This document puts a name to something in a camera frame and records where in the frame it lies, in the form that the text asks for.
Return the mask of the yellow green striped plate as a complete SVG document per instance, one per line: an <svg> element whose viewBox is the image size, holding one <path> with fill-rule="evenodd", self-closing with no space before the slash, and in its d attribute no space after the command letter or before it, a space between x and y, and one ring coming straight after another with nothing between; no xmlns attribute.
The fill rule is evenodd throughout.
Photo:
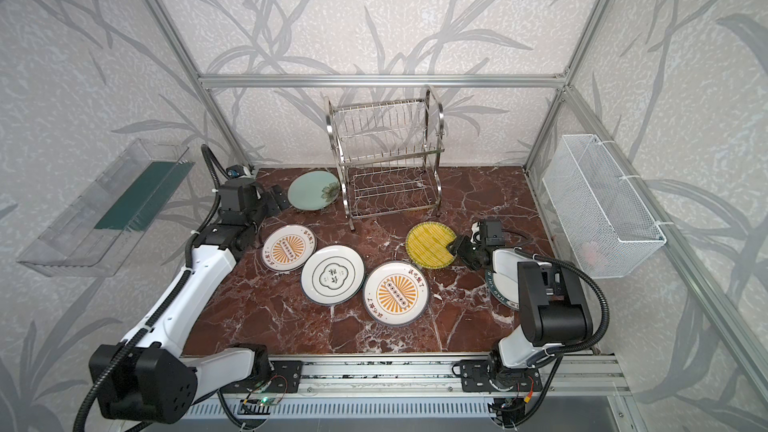
<svg viewBox="0 0 768 432"><path fill-rule="evenodd" d="M422 222L408 232L406 252L411 261L422 269L442 269L455 260L449 246L456 238L455 232L445 224Z"/></svg>

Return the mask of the large orange sun plate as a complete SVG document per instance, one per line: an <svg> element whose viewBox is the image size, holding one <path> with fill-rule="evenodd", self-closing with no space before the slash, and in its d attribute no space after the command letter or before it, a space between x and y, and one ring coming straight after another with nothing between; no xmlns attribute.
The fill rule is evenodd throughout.
<svg viewBox="0 0 768 432"><path fill-rule="evenodd" d="M431 292L426 276L414 265L390 261L375 268L363 286L363 304L377 322L401 327L428 309Z"/></svg>

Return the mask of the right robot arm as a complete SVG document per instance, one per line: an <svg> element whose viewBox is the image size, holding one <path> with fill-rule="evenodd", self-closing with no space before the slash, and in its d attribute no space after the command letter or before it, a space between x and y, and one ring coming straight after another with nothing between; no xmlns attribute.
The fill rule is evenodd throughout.
<svg viewBox="0 0 768 432"><path fill-rule="evenodd" d="M540 367L597 345L610 308L596 281L570 262L509 246L505 233L500 221L483 219L471 235L446 246L464 265L485 272L497 299L518 311L519 325L492 349L490 369Z"/></svg>

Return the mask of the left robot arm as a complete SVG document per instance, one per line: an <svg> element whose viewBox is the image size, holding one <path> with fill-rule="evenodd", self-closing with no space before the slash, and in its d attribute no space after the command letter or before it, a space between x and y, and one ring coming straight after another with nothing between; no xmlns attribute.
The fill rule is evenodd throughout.
<svg viewBox="0 0 768 432"><path fill-rule="evenodd" d="M270 382L274 369L264 345L235 344L222 352L185 359L190 332L223 279L251 246L265 219L289 202L283 189L255 179L229 179L215 189L208 221L192 232L184 264L147 315L116 345L91 356L93 385L73 428L82 431L93 406L106 419L134 422L140 431L173 424L187 411L236 382Z"/></svg>

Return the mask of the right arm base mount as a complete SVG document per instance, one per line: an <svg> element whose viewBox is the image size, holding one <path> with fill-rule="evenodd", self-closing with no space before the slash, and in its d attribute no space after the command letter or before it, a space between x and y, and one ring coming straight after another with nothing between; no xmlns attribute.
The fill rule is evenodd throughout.
<svg viewBox="0 0 768 432"><path fill-rule="evenodd" d="M543 390L536 368L508 368L490 358L464 359L454 363L451 372L461 382L463 392L515 392L532 395Z"/></svg>

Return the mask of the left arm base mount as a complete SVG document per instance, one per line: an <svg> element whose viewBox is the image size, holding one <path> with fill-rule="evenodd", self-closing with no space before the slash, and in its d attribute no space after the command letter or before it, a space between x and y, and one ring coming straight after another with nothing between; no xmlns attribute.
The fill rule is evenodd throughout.
<svg viewBox="0 0 768 432"><path fill-rule="evenodd" d="M298 392L304 363L300 360L277 360L264 379L247 379L223 388L224 394L295 394Z"/></svg>

